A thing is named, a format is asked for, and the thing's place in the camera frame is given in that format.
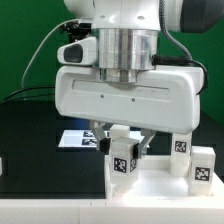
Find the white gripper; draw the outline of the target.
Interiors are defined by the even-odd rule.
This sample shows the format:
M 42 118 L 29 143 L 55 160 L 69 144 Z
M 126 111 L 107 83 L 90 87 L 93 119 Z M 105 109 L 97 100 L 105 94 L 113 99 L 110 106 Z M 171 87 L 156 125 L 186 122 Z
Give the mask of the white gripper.
M 56 76 L 55 104 L 63 116 L 95 120 L 89 127 L 104 154 L 111 141 L 104 122 L 144 128 L 133 148 L 134 158 L 141 159 L 155 131 L 188 134 L 196 129 L 203 79 L 198 67 L 158 66 L 139 73 L 134 84 L 111 83 L 101 80 L 95 68 L 63 66 Z

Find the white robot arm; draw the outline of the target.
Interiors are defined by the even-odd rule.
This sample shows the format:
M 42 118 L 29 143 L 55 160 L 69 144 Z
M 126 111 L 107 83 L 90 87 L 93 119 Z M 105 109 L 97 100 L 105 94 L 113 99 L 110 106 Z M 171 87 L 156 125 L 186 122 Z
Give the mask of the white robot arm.
M 156 132 L 188 134 L 199 124 L 207 71 L 190 52 L 157 53 L 160 35 L 203 33 L 224 17 L 224 0 L 64 0 L 85 37 L 59 48 L 55 103 L 88 119 L 104 149 L 106 123 L 138 127 L 142 157 Z

